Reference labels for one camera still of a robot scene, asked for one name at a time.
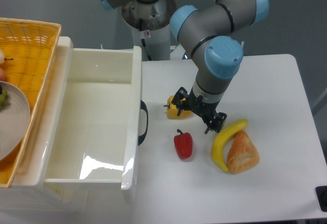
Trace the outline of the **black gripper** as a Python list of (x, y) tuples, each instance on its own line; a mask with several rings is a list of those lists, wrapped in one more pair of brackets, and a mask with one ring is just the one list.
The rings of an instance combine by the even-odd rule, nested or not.
[(207, 103), (202, 95), (196, 97), (194, 93), (188, 94), (184, 87), (180, 87), (174, 95), (172, 102), (177, 108), (177, 115), (180, 116), (184, 110), (190, 110), (202, 118), (207, 125), (205, 134), (209, 131), (219, 133), (227, 118), (226, 113), (216, 112), (217, 102)]

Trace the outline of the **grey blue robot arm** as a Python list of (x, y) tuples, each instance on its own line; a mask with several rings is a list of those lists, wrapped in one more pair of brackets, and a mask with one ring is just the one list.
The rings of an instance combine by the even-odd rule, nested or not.
[(226, 119), (216, 108), (243, 59), (243, 48), (231, 38), (234, 31), (262, 21), (268, 0), (214, 0), (200, 11), (177, 7), (174, 0), (100, 0), (106, 10), (120, 8), (131, 30), (133, 44), (144, 60), (167, 60), (170, 38), (175, 37), (198, 68), (190, 91), (180, 88), (173, 104), (178, 114), (189, 110), (207, 130), (219, 132)]

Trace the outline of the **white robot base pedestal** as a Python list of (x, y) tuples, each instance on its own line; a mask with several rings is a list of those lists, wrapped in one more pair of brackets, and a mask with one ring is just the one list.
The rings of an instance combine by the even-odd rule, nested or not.
[(177, 6), (174, 0), (142, 4), (136, 0), (122, 6), (122, 17), (131, 30), (133, 44), (142, 49), (143, 61), (169, 60), (170, 19)]

